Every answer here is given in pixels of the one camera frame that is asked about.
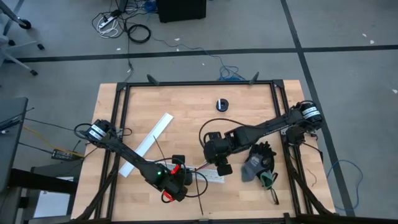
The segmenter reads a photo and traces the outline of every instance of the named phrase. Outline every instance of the wooden table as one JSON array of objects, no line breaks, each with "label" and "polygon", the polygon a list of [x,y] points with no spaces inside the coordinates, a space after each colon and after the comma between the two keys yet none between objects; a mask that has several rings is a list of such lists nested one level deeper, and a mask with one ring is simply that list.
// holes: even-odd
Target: wooden table
[{"label": "wooden table", "polygon": [[[300,82],[285,80],[285,90],[289,106],[304,100]],[[96,119],[110,120],[116,84],[102,84],[99,87],[93,121]],[[282,100],[277,92],[280,108]],[[124,93],[121,94],[116,124],[119,124]],[[220,113],[215,109],[218,98],[229,101],[229,110]],[[219,85],[219,86],[147,86],[133,87],[126,116],[126,128],[133,134],[124,137],[124,143],[135,149],[155,126],[164,113],[174,119],[159,136],[159,144],[165,157],[173,154],[184,154],[188,166],[199,166],[203,163],[203,149],[198,142],[198,131],[202,124],[211,118],[229,118],[245,124],[259,124],[275,118],[269,85]],[[224,133],[237,125],[227,121],[209,123],[202,134],[208,131]],[[307,143],[317,147],[314,138],[306,137]],[[280,205],[274,205],[270,191],[264,190],[256,178],[252,182],[241,181],[240,167],[248,156],[248,151],[229,156],[233,174],[225,176],[224,184],[209,183],[207,192],[201,197],[204,216],[200,213],[197,198],[185,198],[182,202],[164,204],[160,201],[160,193],[149,186],[137,169],[128,178],[118,177],[114,212],[112,221],[131,220],[197,220],[197,219],[231,219],[231,218],[278,218],[288,212],[294,217],[293,203],[286,173],[282,143],[279,133],[268,135],[260,141],[268,141],[275,157],[275,171],[279,176],[274,184]],[[86,154],[94,149],[88,146]],[[308,147],[301,146],[302,162],[307,184],[324,206],[334,212],[328,182],[323,170],[319,153]],[[144,156],[146,159],[162,157],[156,144]],[[88,156],[81,170],[80,182],[73,208],[72,218],[79,216],[93,199],[100,182],[104,150],[98,149]],[[199,188],[204,183],[199,181]],[[302,212],[305,211],[302,192],[298,195]],[[197,194],[195,184],[188,186],[190,195]],[[102,217],[105,216],[108,194],[104,196]]]}]

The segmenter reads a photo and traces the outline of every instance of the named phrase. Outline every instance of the red clip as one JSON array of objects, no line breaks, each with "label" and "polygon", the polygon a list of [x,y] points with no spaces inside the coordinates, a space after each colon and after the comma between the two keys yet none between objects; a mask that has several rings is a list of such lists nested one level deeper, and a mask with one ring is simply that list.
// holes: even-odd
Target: red clip
[{"label": "red clip", "polygon": [[180,165],[175,165],[174,169],[171,171],[171,174],[174,175],[180,169]]},{"label": "red clip", "polygon": [[170,202],[174,201],[173,197],[169,195],[169,193],[167,193],[166,191],[163,191],[163,195],[166,196],[170,200]]}]

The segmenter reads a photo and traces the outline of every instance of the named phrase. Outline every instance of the blue cable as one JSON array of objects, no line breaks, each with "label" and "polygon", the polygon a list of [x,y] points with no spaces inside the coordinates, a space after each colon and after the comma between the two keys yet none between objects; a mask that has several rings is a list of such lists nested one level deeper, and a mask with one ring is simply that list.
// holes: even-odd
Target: blue cable
[{"label": "blue cable", "polygon": [[241,75],[238,74],[239,68],[237,66],[225,65],[224,62],[223,62],[223,59],[221,59],[220,56],[209,54],[203,47],[194,47],[194,48],[192,48],[192,47],[186,46],[185,44],[170,45],[164,40],[156,39],[153,36],[153,34],[152,34],[152,38],[154,40],[156,40],[156,41],[163,42],[165,45],[167,45],[169,47],[183,46],[183,47],[186,47],[186,48],[188,48],[190,50],[202,50],[202,51],[204,51],[204,53],[206,53],[210,57],[218,58],[220,60],[221,64],[222,64],[222,66],[220,67],[220,77],[217,79],[218,81],[240,81],[240,80],[245,80]]},{"label": "blue cable", "polygon": [[328,174],[326,175],[327,178],[329,178],[330,172],[333,170],[333,167],[334,167],[335,165],[337,165],[338,163],[340,163],[340,162],[347,162],[347,163],[349,163],[349,164],[355,166],[355,167],[359,170],[359,173],[361,174],[361,178],[360,178],[359,182],[356,184],[356,204],[355,204],[355,206],[354,206],[353,208],[350,208],[350,209],[343,209],[343,208],[340,208],[340,207],[335,206],[335,208],[337,208],[338,210],[342,210],[342,211],[353,211],[353,210],[355,210],[355,209],[358,207],[358,205],[359,205],[359,192],[358,192],[358,189],[359,189],[359,185],[361,184],[361,182],[362,182],[362,180],[363,180],[363,173],[362,173],[362,170],[361,170],[357,165],[355,165],[353,162],[348,161],[348,160],[345,160],[345,159],[342,159],[342,160],[338,160],[337,162],[335,162],[335,163],[331,166],[331,168],[330,168]]}]

